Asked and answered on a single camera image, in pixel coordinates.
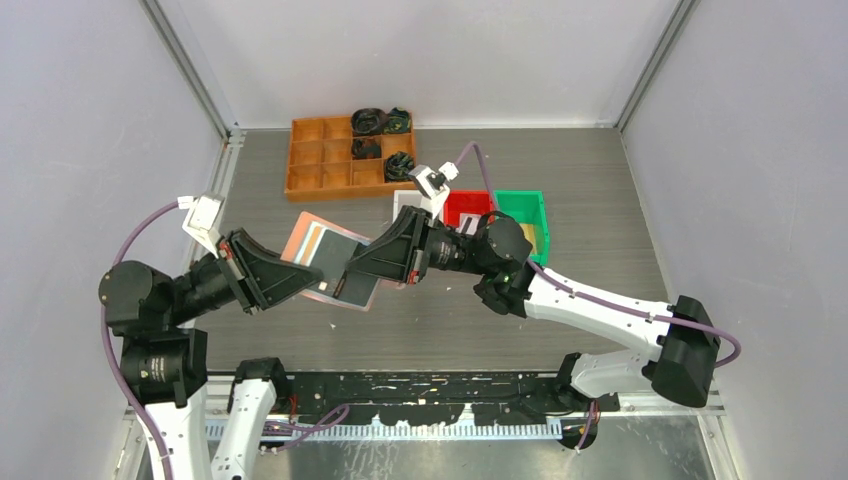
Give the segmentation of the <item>dark grey credit card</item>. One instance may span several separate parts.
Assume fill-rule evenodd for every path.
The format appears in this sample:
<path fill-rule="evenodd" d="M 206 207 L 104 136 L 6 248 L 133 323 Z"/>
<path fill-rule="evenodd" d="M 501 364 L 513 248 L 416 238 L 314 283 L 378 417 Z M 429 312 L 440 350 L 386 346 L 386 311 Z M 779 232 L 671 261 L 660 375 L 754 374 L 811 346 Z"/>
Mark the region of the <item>dark grey credit card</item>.
<path fill-rule="evenodd" d="M 354 255 L 360 242 L 330 229 L 321 229 L 317 244 L 306 257 L 310 267 L 320 270 L 323 280 L 317 291 L 332 296 L 336 285 L 346 271 L 348 260 Z"/>

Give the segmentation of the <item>tan leather card holder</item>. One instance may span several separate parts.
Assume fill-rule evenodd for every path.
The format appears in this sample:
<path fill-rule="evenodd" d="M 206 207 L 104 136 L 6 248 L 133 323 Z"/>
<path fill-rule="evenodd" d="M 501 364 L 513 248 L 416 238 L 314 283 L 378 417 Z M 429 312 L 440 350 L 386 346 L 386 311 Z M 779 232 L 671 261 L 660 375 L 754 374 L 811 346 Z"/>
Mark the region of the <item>tan leather card holder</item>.
<path fill-rule="evenodd" d="M 398 282 L 346 270 L 348 260 L 370 243 L 361 234 L 303 211 L 294 223 L 281 259 L 323 273 L 323 279 L 304 290 L 303 296 L 335 307 L 367 311 L 380 288 L 404 287 Z"/>

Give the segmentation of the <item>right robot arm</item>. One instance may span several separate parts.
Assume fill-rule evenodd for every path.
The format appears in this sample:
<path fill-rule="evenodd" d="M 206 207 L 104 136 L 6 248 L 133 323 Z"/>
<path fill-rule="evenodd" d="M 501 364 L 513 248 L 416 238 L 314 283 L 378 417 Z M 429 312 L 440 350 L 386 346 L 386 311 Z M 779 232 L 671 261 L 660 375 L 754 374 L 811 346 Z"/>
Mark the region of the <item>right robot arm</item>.
<path fill-rule="evenodd" d="M 685 407 L 706 405 L 721 340 L 699 300 L 681 295 L 668 304 L 614 294 L 537 265 L 530 251 L 522 228 L 502 212 L 484 214 L 465 233 L 405 206 L 388 230 L 355 250 L 346 269 L 408 285 L 431 269 L 477 275 L 474 293 L 499 315 L 552 321 L 621 345 L 619 352 L 565 356 L 554 387 L 567 410 L 638 391 Z"/>

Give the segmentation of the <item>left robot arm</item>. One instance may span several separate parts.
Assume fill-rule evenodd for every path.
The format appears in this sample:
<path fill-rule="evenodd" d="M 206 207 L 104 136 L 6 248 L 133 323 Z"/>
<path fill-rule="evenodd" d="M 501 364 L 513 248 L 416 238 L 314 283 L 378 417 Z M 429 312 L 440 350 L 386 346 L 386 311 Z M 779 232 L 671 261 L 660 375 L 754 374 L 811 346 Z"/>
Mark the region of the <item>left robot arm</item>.
<path fill-rule="evenodd" d="M 275 307 L 323 281 L 314 267 L 281 259 L 243 229 L 219 238 L 183 275 L 121 261 L 98 294 L 107 332 L 123 341 L 118 377 L 144 426 L 157 479 L 249 479 L 267 416 L 292 388 L 276 357 L 240 363 L 216 452 L 206 433 L 208 335 L 185 327 L 236 302 L 248 314 Z"/>

